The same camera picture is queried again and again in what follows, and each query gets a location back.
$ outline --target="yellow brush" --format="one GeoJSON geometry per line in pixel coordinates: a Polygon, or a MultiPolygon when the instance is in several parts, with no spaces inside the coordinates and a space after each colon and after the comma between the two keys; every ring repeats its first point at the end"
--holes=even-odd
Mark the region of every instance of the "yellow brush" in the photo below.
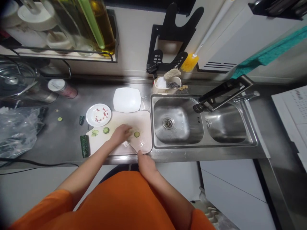
{"type": "Polygon", "coordinates": [[[211,33],[214,31],[214,29],[216,28],[216,26],[219,24],[219,22],[221,21],[221,19],[224,17],[224,15],[227,13],[228,9],[230,8],[230,6],[232,5],[232,3],[235,0],[225,0],[222,8],[220,9],[220,11],[218,12],[217,16],[215,17],[213,23],[211,24],[208,32],[206,33],[205,37],[203,38],[203,40],[201,41],[201,44],[199,45],[199,47],[197,48],[197,50],[195,51],[195,53],[193,54],[189,54],[188,57],[186,58],[185,62],[182,64],[181,69],[185,72],[191,72],[194,67],[196,66],[199,57],[197,56],[198,51],[202,48],[202,46],[204,45],[205,41],[208,39],[208,37],[211,35],[211,33]]]}
{"type": "Polygon", "coordinates": [[[182,64],[181,69],[185,72],[191,72],[198,62],[199,57],[194,54],[189,54],[185,62],[182,64]]]}

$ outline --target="green towel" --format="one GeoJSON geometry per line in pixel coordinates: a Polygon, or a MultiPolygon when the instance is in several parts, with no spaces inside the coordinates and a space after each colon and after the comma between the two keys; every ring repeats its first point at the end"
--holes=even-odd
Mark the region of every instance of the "green towel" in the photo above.
{"type": "Polygon", "coordinates": [[[231,78],[237,79],[239,76],[251,72],[260,65],[268,65],[271,61],[274,61],[305,38],[307,38],[307,26],[246,59],[237,66],[231,78]]]}

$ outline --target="stainless steel sink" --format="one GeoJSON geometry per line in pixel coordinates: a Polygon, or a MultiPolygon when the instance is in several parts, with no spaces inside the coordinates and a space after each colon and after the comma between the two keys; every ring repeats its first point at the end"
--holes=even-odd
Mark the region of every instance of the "stainless steel sink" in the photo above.
{"type": "Polygon", "coordinates": [[[156,96],[152,101],[155,148],[257,145],[243,103],[227,103],[214,112],[196,113],[197,97],[156,96]]]}
{"type": "Polygon", "coordinates": [[[154,105],[154,131],[165,144],[195,144],[204,136],[200,115],[193,110],[189,98],[165,97],[154,105]]]}
{"type": "Polygon", "coordinates": [[[220,143],[241,143],[247,137],[240,111],[232,104],[225,104],[210,113],[205,113],[205,122],[210,136],[220,143]]]}

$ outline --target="small container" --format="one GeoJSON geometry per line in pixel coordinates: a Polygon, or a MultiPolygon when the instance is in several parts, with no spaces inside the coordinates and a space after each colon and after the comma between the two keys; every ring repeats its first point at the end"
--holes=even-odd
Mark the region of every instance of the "small container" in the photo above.
{"type": "Polygon", "coordinates": [[[78,94],[78,91],[63,79],[51,79],[48,82],[48,89],[69,99],[75,98],[78,94]]]}
{"type": "MultiPolygon", "coordinates": [[[[176,82],[178,85],[181,86],[181,79],[179,77],[173,77],[169,80],[166,80],[167,82],[176,82]]],[[[158,88],[156,87],[157,84],[157,79],[154,81],[153,85],[153,93],[154,94],[162,94],[162,95],[167,95],[167,94],[175,94],[179,88],[174,88],[174,89],[168,89],[168,88],[158,88]]]]}

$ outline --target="plastic bag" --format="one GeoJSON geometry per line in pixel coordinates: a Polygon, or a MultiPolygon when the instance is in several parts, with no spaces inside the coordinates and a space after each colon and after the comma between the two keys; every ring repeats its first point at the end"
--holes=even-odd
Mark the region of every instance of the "plastic bag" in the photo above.
{"type": "Polygon", "coordinates": [[[37,128],[42,127],[38,118],[39,108],[22,107],[0,114],[0,157],[16,158],[33,148],[37,128]]]}
{"type": "Polygon", "coordinates": [[[203,188],[200,188],[201,193],[199,199],[202,203],[202,210],[206,217],[210,220],[216,230],[240,230],[232,223],[223,213],[220,212],[206,197],[203,188]]]}

